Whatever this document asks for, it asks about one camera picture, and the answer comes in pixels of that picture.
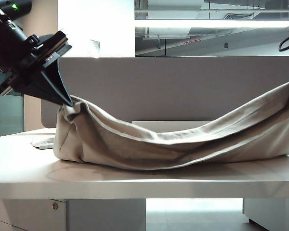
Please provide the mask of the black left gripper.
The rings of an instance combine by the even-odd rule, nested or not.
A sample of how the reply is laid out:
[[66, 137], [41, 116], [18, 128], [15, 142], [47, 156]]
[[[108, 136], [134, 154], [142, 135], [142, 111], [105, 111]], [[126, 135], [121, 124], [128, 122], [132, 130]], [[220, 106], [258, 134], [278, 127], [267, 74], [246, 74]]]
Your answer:
[[57, 105], [73, 106], [59, 72], [59, 59], [71, 49], [62, 31], [38, 37], [31, 35], [23, 43], [24, 56], [6, 70], [0, 95], [10, 91], [34, 96]]

